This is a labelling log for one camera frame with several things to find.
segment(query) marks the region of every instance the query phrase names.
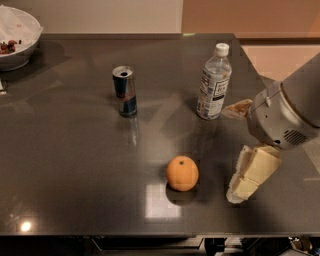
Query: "water bottle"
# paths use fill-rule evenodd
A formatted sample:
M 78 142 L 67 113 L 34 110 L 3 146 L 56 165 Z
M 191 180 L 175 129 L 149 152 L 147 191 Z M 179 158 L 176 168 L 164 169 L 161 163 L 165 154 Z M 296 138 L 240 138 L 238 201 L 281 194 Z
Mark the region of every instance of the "water bottle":
M 203 119 L 215 119 L 222 110 L 232 73 L 228 54 L 229 45 L 219 43 L 204 66 L 197 105 L 197 113 Z

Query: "energy drink can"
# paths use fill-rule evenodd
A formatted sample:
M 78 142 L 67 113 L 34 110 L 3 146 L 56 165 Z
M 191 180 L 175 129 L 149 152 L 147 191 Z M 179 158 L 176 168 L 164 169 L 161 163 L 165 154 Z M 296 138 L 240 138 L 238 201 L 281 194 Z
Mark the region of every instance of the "energy drink can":
M 137 113 L 137 98 L 134 88 L 133 69 L 119 66 L 112 71 L 114 87 L 119 99 L 119 114 L 131 117 Z

